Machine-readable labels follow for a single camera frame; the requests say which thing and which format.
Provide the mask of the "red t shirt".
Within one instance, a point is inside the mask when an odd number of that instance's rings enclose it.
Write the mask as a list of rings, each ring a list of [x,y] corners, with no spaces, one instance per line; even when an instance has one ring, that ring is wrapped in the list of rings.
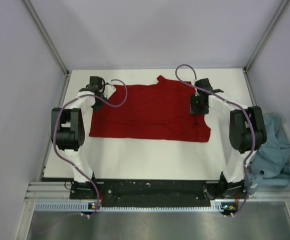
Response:
[[[211,129],[204,116],[191,114],[195,89],[163,76],[151,85],[116,85],[103,105],[92,113],[90,137],[132,138],[206,143]]]

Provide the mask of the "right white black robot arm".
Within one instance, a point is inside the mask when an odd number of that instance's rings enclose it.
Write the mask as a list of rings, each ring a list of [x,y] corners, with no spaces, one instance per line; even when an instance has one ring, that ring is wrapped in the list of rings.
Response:
[[[248,178],[244,169],[267,140],[262,110],[259,106],[237,103],[222,90],[213,89],[207,78],[197,80],[194,86],[190,112],[207,115],[215,110],[225,118],[221,141],[229,153],[225,156],[225,169],[220,174],[217,189],[207,192],[212,198],[229,198],[246,188]]]

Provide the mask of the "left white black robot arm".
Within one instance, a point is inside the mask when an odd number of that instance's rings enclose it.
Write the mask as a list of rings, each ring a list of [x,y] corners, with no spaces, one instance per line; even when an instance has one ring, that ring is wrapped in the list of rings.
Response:
[[[93,106],[98,110],[107,100],[106,82],[99,76],[91,76],[89,83],[78,91],[77,96],[52,109],[51,141],[54,152],[74,173],[74,182],[82,184],[81,193],[87,198],[97,195],[98,186],[92,183],[93,171],[81,155],[86,138],[83,116]]]

